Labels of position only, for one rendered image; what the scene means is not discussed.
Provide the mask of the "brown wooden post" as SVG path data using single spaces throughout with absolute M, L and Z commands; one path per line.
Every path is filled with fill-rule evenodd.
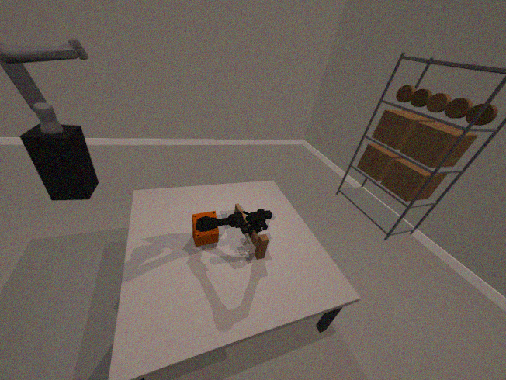
M 258 242 L 255 249 L 255 256 L 257 260 L 264 258 L 268 242 L 269 239 L 266 234 L 258 236 Z

